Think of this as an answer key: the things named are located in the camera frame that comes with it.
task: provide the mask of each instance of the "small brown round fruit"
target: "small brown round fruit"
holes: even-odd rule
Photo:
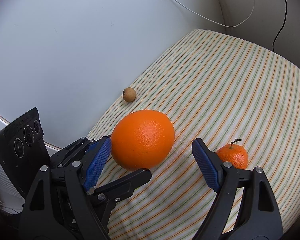
[[[137,93],[133,88],[126,88],[123,93],[122,97],[127,102],[132,102],[136,99]]]

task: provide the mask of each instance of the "metal pin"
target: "metal pin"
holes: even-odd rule
[[[40,171],[46,171],[48,169],[48,166],[47,165],[42,165],[40,167]]]
[[[106,198],[106,196],[105,196],[105,194],[103,194],[103,193],[100,193],[99,195],[98,195],[98,200],[104,200]]]
[[[79,167],[80,164],[81,164],[80,161],[74,161],[74,162],[72,162],[72,166],[74,166],[74,167]]]
[[[258,166],[257,166],[257,167],[256,167],[256,172],[257,172],[257,173],[262,173],[262,172],[263,172],[263,169],[262,169],[261,167],[258,167]]]
[[[230,167],[232,167],[232,163],[231,162],[224,162],[223,166],[225,166],[226,168],[230,168]]]

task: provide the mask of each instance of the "tangerine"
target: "tangerine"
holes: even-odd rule
[[[127,170],[149,169],[167,157],[174,136],[173,124],[165,114],[139,110],[128,114],[114,127],[111,154]]]
[[[231,162],[237,169],[246,169],[248,166],[248,153],[240,145],[234,144],[241,139],[235,139],[231,144],[227,144],[216,151],[222,162]]]

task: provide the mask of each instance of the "camera lens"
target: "camera lens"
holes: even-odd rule
[[[14,140],[14,151],[19,158],[23,157],[24,148],[22,141],[19,138]]]
[[[40,132],[40,124],[39,124],[38,120],[34,121],[34,125],[33,126],[34,126],[34,131],[36,133],[39,133]]]
[[[24,129],[23,136],[26,140],[26,143],[29,146],[31,146],[33,144],[33,141],[34,141],[34,135],[33,135],[32,129],[29,125]]]

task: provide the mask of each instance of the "white cable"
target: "white cable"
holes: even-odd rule
[[[198,13],[194,12],[193,10],[191,10],[191,9],[189,9],[188,7],[184,6],[182,3],[180,3],[180,2],[177,1],[177,0],[174,0],[174,1],[175,1],[176,3],[178,3],[178,4],[180,4],[183,8],[187,9],[188,11],[193,12],[194,14],[199,15],[200,17],[202,17],[202,18],[204,18],[204,19],[206,19],[206,20],[208,20],[208,21],[210,21],[210,22],[213,22],[213,23],[215,23],[215,24],[219,24],[219,25],[221,25],[221,26],[223,26],[223,27],[227,27],[227,28],[235,28],[235,27],[238,27],[239,25],[243,24],[246,20],[248,20],[248,19],[250,18],[251,14],[253,13],[253,10],[254,10],[254,0],[253,0],[252,11],[251,11],[251,13],[249,14],[249,16],[248,16],[244,21],[241,22],[241,23],[239,23],[239,24],[237,24],[236,26],[227,26],[227,25],[223,25],[223,24],[221,24],[221,23],[217,23],[217,22],[215,22],[215,21],[212,21],[212,20],[210,20],[210,19],[208,19],[208,18],[202,16],[201,14],[198,14]]]

